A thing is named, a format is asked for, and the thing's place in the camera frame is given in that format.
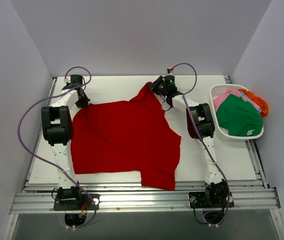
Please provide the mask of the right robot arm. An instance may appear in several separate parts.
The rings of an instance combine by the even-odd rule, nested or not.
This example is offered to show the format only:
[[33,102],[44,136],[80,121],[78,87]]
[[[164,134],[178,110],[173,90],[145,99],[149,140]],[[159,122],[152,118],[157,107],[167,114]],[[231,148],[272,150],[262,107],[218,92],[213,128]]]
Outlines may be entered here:
[[214,146],[215,124],[210,106],[207,103],[194,102],[178,91],[175,76],[172,73],[159,76],[148,88],[162,97],[171,108],[186,113],[188,134],[197,141],[198,148],[202,151],[205,203],[214,207],[222,200],[229,198],[231,194],[226,176],[217,163]]

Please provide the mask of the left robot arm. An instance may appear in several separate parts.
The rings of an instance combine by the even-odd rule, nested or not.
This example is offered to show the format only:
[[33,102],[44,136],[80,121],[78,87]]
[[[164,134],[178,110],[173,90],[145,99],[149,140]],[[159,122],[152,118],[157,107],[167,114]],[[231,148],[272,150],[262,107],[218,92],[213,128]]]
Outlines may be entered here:
[[82,191],[71,156],[71,141],[74,128],[70,109],[73,106],[81,109],[88,105],[89,98],[84,92],[84,77],[73,74],[70,79],[65,78],[65,86],[55,102],[41,109],[43,137],[50,145],[55,158],[58,172],[57,201],[72,210],[82,206]]

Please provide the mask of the red t-shirt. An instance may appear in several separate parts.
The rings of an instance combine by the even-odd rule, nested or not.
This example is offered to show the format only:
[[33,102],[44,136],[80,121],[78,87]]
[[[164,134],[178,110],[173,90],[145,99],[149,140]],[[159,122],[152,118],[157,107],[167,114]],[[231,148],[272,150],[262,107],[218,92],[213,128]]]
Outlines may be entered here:
[[75,114],[72,125],[76,174],[138,171],[145,187],[175,189],[181,137],[147,84],[128,101],[89,104]]

